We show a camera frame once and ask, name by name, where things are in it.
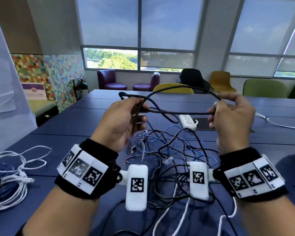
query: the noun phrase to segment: sign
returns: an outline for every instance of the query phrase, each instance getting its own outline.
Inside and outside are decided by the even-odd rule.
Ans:
[[[22,83],[27,100],[47,100],[44,84]]]

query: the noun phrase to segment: hand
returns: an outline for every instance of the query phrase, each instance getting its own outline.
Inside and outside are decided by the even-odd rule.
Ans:
[[[114,102],[104,113],[101,122],[95,129],[91,139],[115,152],[119,152],[134,132],[145,129],[146,116],[132,116],[137,111],[137,106],[142,99],[128,98]]]
[[[219,93],[222,99],[235,102],[234,105],[225,101],[218,101],[215,108],[212,107],[208,113],[213,113],[208,118],[210,128],[215,128],[218,133],[216,144],[222,154],[238,151],[249,147],[248,136],[254,122],[255,108],[244,98],[236,93]]]

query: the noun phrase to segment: white power strip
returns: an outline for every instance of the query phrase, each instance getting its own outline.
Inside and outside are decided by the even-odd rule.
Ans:
[[[192,131],[195,131],[197,129],[198,122],[196,121],[196,123],[194,123],[190,115],[179,115],[179,119],[183,128],[189,128]]]

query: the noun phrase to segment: green fire extinguisher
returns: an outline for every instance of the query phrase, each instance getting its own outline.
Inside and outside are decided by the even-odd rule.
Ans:
[[[79,87],[80,87],[80,92],[82,97],[85,97],[86,95],[88,95],[87,83],[85,83],[83,79],[81,79],[81,83]]]

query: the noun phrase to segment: window frame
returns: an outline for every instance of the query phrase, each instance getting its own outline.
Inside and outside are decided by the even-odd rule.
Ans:
[[[177,49],[160,49],[160,48],[143,48],[141,47],[141,26],[142,26],[142,0],[138,0],[138,47],[121,47],[121,46],[99,46],[99,45],[84,45],[83,44],[83,33],[81,28],[81,21],[79,16],[79,7],[78,2],[75,0],[76,4],[76,12],[78,16],[78,22],[79,22],[79,30],[81,35],[81,53],[82,53],[82,59],[83,59],[83,66],[84,70],[86,71],[98,71],[102,70],[101,68],[87,68],[86,66],[86,55],[84,48],[96,48],[96,49],[116,49],[116,50],[136,50],[138,51],[138,69],[132,70],[132,69],[116,69],[116,72],[128,72],[128,73],[154,73],[153,70],[141,70],[141,51],[159,51],[159,52],[172,52],[172,53],[191,53],[193,54],[193,64],[192,68],[196,67],[198,54],[200,50],[200,43],[202,40],[202,32],[205,25],[205,17],[206,17],[206,11],[208,9],[208,3],[209,0],[202,0],[201,9],[199,10],[199,18],[198,18],[198,25],[197,25],[197,35],[195,39],[195,45],[194,50],[177,50]],[[173,72],[173,71],[157,71],[161,74],[171,74],[171,75],[179,75],[180,72]]]
[[[237,55],[237,56],[252,56],[252,57],[276,57],[279,58],[280,61],[276,67],[276,69],[274,70],[272,76],[255,76],[255,75],[231,75],[232,77],[243,77],[243,78],[269,78],[269,79],[291,79],[294,80],[295,77],[283,77],[283,76],[275,76],[275,73],[277,72],[277,70],[279,69],[279,66],[283,60],[283,58],[292,58],[295,59],[295,55],[285,55],[287,48],[293,38],[293,35],[295,33],[295,17],[292,19],[290,26],[292,26],[293,28],[288,28],[286,35],[289,36],[289,38],[287,39],[287,42],[283,45],[285,46],[283,53],[282,54],[255,54],[255,53],[240,53],[240,52],[231,52],[231,47],[232,47],[232,43],[234,41],[234,37],[235,37],[235,33],[237,30],[237,25],[244,7],[244,2],[245,0],[241,0],[239,8],[237,10],[237,14],[236,14],[236,18],[235,18],[235,22],[234,22],[234,26],[232,29],[232,33],[231,33],[231,37],[229,39],[228,42],[228,46],[226,49],[226,53],[225,53],[225,57],[223,60],[223,64],[222,64],[222,71],[225,71],[226,69],[226,65],[227,65],[227,61],[228,61],[228,57],[230,55]]]

